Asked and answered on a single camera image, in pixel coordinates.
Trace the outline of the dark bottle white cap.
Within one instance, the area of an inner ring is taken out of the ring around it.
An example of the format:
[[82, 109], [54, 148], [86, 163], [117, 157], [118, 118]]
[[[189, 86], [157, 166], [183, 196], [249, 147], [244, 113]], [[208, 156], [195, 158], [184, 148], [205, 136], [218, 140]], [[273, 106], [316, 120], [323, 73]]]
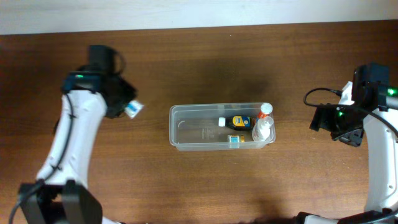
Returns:
[[218, 126], [237, 131], [249, 131], [254, 127], [254, 122], [255, 119], [250, 116], [235, 115], [231, 117], [219, 117]]

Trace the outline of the white squeeze bottle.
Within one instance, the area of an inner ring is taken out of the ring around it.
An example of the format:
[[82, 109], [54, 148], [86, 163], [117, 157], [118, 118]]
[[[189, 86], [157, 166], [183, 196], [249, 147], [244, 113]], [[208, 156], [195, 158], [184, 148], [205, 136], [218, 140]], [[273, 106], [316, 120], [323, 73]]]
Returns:
[[252, 138], [254, 141], [266, 141], [271, 135], [271, 127], [274, 120], [270, 116], [259, 118], [252, 129]]

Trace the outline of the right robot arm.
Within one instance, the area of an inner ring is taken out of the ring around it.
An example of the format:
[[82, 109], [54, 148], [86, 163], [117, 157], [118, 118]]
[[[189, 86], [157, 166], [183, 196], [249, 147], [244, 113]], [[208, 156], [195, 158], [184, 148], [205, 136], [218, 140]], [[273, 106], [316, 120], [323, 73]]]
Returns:
[[339, 103], [315, 105], [310, 129], [324, 129], [332, 140], [354, 147], [367, 139], [369, 190], [364, 212], [338, 219], [300, 212], [293, 222], [397, 223], [397, 87], [389, 82], [389, 67], [361, 65], [353, 80], [334, 94]]

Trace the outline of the orange tube white cap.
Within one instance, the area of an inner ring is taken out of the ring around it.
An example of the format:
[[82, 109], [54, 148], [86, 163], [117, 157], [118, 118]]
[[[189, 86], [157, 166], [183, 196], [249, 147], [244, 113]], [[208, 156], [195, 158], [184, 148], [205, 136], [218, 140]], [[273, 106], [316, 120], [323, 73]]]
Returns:
[[260, 111], [257, 114], [257, 119], [268, 117], [273, 112], [273, 106], [270, 103], [263, 103], [260, 107]]

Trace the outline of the small gold-cap bottle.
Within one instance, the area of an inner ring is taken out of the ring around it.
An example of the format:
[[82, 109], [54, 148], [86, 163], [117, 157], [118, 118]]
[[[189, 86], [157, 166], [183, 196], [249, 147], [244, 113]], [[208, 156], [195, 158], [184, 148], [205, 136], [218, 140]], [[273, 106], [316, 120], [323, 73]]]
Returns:
[[244, 135], [230, 134], [228, 135], [228, 142], [231, 144], [245, 142], [245, 137]]

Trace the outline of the clear plastic container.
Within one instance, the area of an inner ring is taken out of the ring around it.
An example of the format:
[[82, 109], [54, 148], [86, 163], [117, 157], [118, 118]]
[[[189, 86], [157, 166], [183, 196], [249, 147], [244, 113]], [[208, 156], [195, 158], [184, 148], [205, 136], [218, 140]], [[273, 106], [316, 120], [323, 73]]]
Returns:
[[[219, 127], [219, 117], [235, 115], [256, 118], [262, 103], [175, 105], [169, 114], [169, 140], [179, 151], [261, 149], [276, 139], [275, 126], [266, 141], [254, 141], [252, 131]], [[228, 135], [244, 135], [245, 142], [229, 143]]]

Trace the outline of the white Panadol box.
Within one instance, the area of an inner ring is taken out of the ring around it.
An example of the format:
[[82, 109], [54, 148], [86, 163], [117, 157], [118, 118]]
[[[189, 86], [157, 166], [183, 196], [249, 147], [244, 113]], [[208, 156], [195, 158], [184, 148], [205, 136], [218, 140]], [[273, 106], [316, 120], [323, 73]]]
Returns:
[[144, 105], [137, 100], [130, 101], [124, 109], [124, 112], [133, 119], [143, 109]]

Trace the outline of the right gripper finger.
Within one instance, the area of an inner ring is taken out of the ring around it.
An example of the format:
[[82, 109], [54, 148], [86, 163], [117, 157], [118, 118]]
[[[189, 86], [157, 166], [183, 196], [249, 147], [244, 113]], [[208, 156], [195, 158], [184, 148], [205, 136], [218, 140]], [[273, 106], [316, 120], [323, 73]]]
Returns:
[[362, 143], [364, 129], [355, 129], [338, 137], [338, 140], [349, 146], [359, 147]]
[[317, 107], [309, 128], [313, 131], [319, 131], [320, 129], [329, 131], [331, 121], [332, 121], [332, 109]]

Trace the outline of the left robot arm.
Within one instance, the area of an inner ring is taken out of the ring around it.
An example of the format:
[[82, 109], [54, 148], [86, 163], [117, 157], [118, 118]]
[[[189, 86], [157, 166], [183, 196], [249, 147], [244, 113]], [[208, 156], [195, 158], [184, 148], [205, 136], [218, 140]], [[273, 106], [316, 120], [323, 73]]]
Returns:
[[88, 63], [67, 75], [52, 147], [35, 182], [21, 184], [9, 223], [17, 209], [27, 223], [112, 222], [88, 190], [88, 169], [102, 120], [122, 114], [134, 118], [143, 108], [135, 99], [136, 89], [121, 76], [125, 66], [113, 48], [91, 45]]

